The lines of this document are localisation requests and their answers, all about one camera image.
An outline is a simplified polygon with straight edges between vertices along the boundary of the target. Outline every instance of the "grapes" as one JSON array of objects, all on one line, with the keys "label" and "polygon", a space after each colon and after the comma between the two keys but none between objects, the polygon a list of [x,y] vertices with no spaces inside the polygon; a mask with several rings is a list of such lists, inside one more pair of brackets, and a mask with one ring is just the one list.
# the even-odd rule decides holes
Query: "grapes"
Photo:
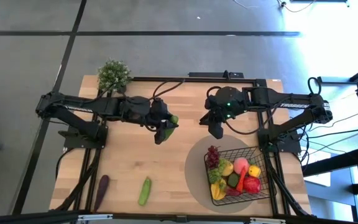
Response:
[{"label": "grapes", "polygon": [[210,146],[207,152],[206,164],[209,170],[218,168],[219,166],[219,153],[218,148],[215,146]]}]

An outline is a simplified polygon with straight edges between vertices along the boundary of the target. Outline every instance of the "potted plant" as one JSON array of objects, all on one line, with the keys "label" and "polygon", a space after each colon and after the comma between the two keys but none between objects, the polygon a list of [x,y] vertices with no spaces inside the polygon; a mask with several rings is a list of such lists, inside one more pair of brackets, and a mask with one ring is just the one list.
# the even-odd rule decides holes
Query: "potted plant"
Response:
[{"label": "potted plant", "polygon": [[110,58],[104,66],[98,68],[99,89],[124,93],[126,85],[131,81],[130,73],[122,61]]}]

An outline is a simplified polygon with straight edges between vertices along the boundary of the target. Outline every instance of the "white cable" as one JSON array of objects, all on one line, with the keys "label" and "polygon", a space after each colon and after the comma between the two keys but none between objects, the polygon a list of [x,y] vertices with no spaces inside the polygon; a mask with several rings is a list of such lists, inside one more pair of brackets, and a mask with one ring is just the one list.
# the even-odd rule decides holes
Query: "white cable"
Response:
[{"label": "white cable", "polygon": [[243,5],[243,4],[241,4],[241,3],[239,3],[237,0],[233,0],[235,3],[237,3],[238,5],[240,5],[241,7],[243,7],[244,9],[248,9],[248,8],[250,8],[250,7],[258,7],[258,6],[245,6],[245,5]]},{"label": "white cable", "polygon": [[316,153],[316,152],[318,152],[318,151],[320,151],[320,150],[323,150],[323,149],[325,149],[325,148],[327,148],[327,147],[329,147],[329,146],[332,146],[333,144],[336,144],[336,143],[338,143],[338,142],[341,142],[341,141],[343,141],[343,140],[352,138],[352,137],[354,137],[354,136],[356,136],[356,135],[358,135],[358,133],[355,133],[355,134],[353,134],[353,135],[351,135],[351,136],[349,136],[349,137],[343,138],[343,139],[338,140],[338,141],[336,141],[336,142],[333,142],[333,143],[331,143],[331,144],[329,144],[329,145],[327,145],[327,146],[324,146],[324,147],[322,147],[321,149],[318,149],[317,151],[310,153],[309,155],[312,155],[313,153]]},{"label": "white cable", "polygon": [[308,4],[306,7],[304,7],[303,9],[300,9],[300,10],[297,10],[297,11],[292,11],[291,9],[289,9],[286,5],[284,5],[284,7],[288,10],[288,11],[290,11],[290,12],[300,12],[300,11],[302,11],[302,10],[305,10],[305,9],[307,9],[309,6],[311,6],[313,3],[315,3],[316,2],[316,0],[313,0],[310,4]]}]

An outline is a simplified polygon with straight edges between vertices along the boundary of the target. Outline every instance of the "concrete floor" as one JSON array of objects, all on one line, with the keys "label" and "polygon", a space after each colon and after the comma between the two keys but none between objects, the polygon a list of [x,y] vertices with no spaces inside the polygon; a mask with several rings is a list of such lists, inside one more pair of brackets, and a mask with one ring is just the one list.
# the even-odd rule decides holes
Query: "concrete floor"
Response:
[{"label": "concrete floor", "polygon": [[[0,30],[71,30],[80,2],[0,1]],[[125,61],[133,75],[185,77],[188,72],[227,69],[244,72],[247,78],[281,79],[285,91],[294,93],[309,92],[308,77],[349,77],[358,72],[358,0],[352,0],[350,7],[316,3],[295,14],[277,9],[274,0],[241,2],[255,7],[244,9],[230,0],[88,1],[80,30],[302,31],[305,35],[77,37],[60,91],[78,94],[82,76],[95,74],[109,57]],[[4,144],[0,151],[0,215],[10,212],[40,123],[35,105],[41,94],[52,89],[67,41],[68,37],[0,37],[0,142]],[[322,95],[335,100],[352,91],[351,86],[330,86],[323,88]],[[350,97],[346,103],[333,102],[332,107],[338,120],[357,113],[358,102]],[[352,123],[358,128],[358,118]],[[59,129],[63,128],[57,124],[48,129],[25,213],[48,209],[55,163],[63,146]],[[340,129],[338,123],[313,135]],[[358,148],[358,138],[336,147],[345,151]]]}]

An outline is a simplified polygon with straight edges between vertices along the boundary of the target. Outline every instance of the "metal basket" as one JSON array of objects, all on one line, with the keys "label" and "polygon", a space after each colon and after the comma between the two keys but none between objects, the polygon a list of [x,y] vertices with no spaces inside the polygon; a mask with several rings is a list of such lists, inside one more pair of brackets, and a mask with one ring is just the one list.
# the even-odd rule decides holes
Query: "metal basket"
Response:
[{"label": "metal basket", "polygon": [[[215,206],[230,205],[230,204],[234,204],[234,203],[249,202],[249,201],[253,201],[253,200],[270,198],[269,184],[268,184],[268,179],[267,179],[264,155],[262,153],[259,155],[255,155],[256,154],[255,152],[257,149],[258,149],[258,147],[246,147],[246,148],[240,148],[240,149],[219,151],[219,158],[227,159],[228,161],[230,161],[232,163],[234,163],[235,159],[244,157],[249,161],[250,164],[257,165],[261,171],[259,180],[260,180],[260,183],[262,184],[262,188],[261,188],[260,192],[257,194],[248,194],[248,193],[244,192],[244,193],[240,194],[239,196],[225,196],[222,200],[214,200],[212,198],[211,188],[209,188],[209,191],[211,193],[211,200]],[[206,159],[207,159],[207,154],[205,154],[205,156],[204,156],[204,164],[205,164],[205,171],[206,171],[207,179],[209,182],[208,167],[206,165]]]}]

